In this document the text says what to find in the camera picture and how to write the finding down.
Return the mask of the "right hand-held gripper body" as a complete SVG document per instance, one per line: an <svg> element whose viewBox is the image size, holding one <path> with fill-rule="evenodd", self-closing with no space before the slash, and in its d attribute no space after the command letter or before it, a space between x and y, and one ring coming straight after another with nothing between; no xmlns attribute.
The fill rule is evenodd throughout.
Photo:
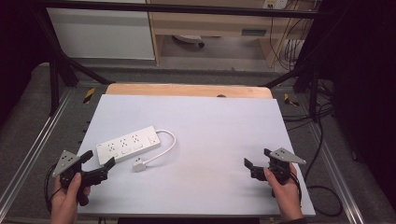
<svg viewBox="0 0 396 224"><path fill-rule="evenodd" d="M294 155L285 148L281 147L275 151L272 151L269 160L268 169L275 175L277 181L280 184L284 184L290 177L294 180L299 189L300 198L302 198L301 186L297 175L295 175L291 169L291 163L306 164L304 159ZM250 171L251 178L258 179L259 181L267 181L264 175L264 168L255 166L253 164L253 170Z"/></svg>

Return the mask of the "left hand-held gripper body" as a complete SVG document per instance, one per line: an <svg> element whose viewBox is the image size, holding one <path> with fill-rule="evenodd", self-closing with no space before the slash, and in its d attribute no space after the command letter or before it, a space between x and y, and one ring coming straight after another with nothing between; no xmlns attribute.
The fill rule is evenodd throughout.
<svg viewBox="0 0 396 224"><path fill-rule="evenodd" d="M84 193L85 188L92 185L99 185L102 181L107 180L109 170L103 165L95 170L85 172L82 170L83 163L79 161L80 156L64 150L52 175L54 177L59 176L62 188L68 189L74 175L80 173L81 185L78 190L77 199L81 206L85 206L89 203L89 199Z"/></svg>

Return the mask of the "white power strip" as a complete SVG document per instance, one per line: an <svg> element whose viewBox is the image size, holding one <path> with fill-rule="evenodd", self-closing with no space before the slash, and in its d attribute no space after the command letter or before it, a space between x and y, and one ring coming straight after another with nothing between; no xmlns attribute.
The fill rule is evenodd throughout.
<svg viewBox="0 0 396 224"><path fill-rule="evenodd" d="M111 158L124 161L158 147L161 141L153 126L125 134L96 146L99 163L104 165Z"/></svg>

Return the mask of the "person's left hand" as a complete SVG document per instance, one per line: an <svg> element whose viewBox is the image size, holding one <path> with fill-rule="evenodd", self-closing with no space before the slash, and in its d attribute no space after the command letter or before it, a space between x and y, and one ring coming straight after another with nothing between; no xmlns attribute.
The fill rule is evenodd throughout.
<svg viewBox="0 0 396 224"><path fill-rule="evenodd" d="M76 173L67 190L61 186L60 177L54 181L54 193L51 199L50 224L78 224L78 190L81 174Z"/></svg>

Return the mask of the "person's right hand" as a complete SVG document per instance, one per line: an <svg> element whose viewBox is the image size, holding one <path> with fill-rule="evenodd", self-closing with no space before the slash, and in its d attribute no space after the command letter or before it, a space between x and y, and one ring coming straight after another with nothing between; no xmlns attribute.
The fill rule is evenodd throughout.
<svg viewBox="0 0 396 224"><path fill-rule="evenodd" d="M294 180L290 177L284 184L280 184L268 168L264 169L264 175L276 196L278 209L284 223L295 224L297 220L303 220L300 191Z"/></svg>

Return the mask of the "white plug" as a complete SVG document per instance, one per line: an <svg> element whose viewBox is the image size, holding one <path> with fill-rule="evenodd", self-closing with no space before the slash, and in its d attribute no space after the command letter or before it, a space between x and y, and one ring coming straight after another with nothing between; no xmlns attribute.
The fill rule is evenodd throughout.
<svg viewBox="0 0 396 224"><path fill-rule="evenodd" d="M147 168L145 162L138 158L135 160L134 164L133 164L133 171L136 173L142 172Z"/></svg>

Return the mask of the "yellow black tape marker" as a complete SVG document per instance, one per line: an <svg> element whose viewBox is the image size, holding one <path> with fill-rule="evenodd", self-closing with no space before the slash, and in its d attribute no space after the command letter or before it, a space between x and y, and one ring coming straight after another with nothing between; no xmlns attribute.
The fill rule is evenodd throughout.
<svg viewBox="0 0 396 224"><path fill-rule="evenodd" d="M84 104L84 105L86 105L86 104L88 104L88 103L90 102L90 100L91 100L91 98L92 98L94 92L95 92L95 88L90 88L90 89L87 91L87 93L86 93L86 95L85 95L85 97L84 97L84 100L83 100L83 104Z"/></svg>

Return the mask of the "wooden table board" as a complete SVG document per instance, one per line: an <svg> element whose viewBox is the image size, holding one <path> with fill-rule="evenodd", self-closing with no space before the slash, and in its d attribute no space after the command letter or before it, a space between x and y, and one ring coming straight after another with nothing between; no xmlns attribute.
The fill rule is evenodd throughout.
<svg viewBox="0 0 396 224"><path fill-rule="evenodd" d="M223 85L113 83L106 94L272 99L268 88Z"/></svg>

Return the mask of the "white cabinet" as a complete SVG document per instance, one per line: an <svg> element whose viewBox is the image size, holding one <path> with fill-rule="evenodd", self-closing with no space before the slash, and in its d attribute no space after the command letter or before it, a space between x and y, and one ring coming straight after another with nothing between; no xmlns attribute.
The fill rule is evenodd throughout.
<svg viewBox="0 0 396 224"><path fill-rule="evenodd" d="M155 58L147 12L49 8L48 13L69 57Z"/></svg>

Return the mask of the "wooden desk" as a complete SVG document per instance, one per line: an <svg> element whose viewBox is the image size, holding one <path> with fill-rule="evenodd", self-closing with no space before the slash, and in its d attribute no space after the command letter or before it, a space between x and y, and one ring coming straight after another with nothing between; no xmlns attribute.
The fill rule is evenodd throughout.
<svg viewBox="0 0 396 224"><path fill-rule="evenodd" d="M264 0L146 0L149 4L189 5L210 7L264 8ZM287 10L316 11L316 0L288 0ZM252 37L259 40L267 65L272 68L280 59L286 39L305 39L309 19L239 17L208 14L155 13L148 14L152 33L161 35L200 35Z"/></svg>

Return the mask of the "office chair base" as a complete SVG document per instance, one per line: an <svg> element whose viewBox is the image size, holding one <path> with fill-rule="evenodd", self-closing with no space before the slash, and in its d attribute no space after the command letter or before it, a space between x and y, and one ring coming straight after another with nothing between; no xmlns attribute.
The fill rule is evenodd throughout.
<svg viewBox="0 0 396 224"><path fill-rule="evenodd" d="M205 46L203 39L198 35L174 35L174 38L185 43L197 44L199 48Z"/></svg>

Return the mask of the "aluminium rail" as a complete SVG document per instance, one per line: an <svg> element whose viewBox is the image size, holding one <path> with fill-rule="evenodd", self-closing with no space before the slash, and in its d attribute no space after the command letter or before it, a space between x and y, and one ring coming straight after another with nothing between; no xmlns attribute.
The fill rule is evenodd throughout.
<svg viewBox="0 0 396 224"><path fill-rule="evenodd" d="M32 170L36 160L38 159L43 147L46 145L53 129L55 128L59 118L62 116L66 108L70 96L75 92L73 88L66 88L60 99L60 105L55 110L54 114L49 116L44 127L41 129L38 137L35 139L33 145L30 147L27 155L24 157L16 174L11 179L6 190L0 197L0 219L4 218L17 197L21 187L27 176Z"/></svg>
<svg viewBox="0 0 396 224"><path fill-rule="evenodd" d="M329 173L330 180L340 198L341 204L343 205L345 214L350 224L365 224L364 218L361 214L361 210L357 206L352 193L345 181L339 166L330 152L328 144L324 138L324 132L320 129L318 123L311 123L310 128L313 135L319 144L319 154L323 159L325 167Z"/></svg>

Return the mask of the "white wall socket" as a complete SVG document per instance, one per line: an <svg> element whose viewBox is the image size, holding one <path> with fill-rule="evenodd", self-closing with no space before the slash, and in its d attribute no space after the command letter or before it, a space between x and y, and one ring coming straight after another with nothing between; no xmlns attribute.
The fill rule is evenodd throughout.
<svg viewBox="0 0 396 224"><path fill-rule="evenodd" d="M269 9L283 9L286 7L288 0L264 0L263 7Z"/></svg>

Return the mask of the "black metal frame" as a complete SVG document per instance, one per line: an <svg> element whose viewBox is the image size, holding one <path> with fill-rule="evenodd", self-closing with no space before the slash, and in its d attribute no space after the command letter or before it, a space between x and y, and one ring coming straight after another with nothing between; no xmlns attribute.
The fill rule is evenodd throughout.
<svg viewBox="0 0 396 224"><path fill-rule="evenodd" d="M55 31L49 20L45 19L47 8L88 9L108 11L132 11L132 12L155 12L155 13L181 13L181 14L208 14L227 15L239 17L268 17L268 18L300 18L322 19L330 16L330 13L315 11L298 11L287 9L256 9L246 7L210 7L189 5L166 5L166 4L138 4L117 2L93 2L93 1L68 1L68 0L33 0L29 9L38 26L38 30L44 35L46 47L49 49L50 86L51 86L51 115L59 106L58 75L69 87L75 87L78 79L72 70L77 68L86 76L101 84L112 84L112 80L100 77L92 70L76 62L67 56L58 42Z"/></svg>

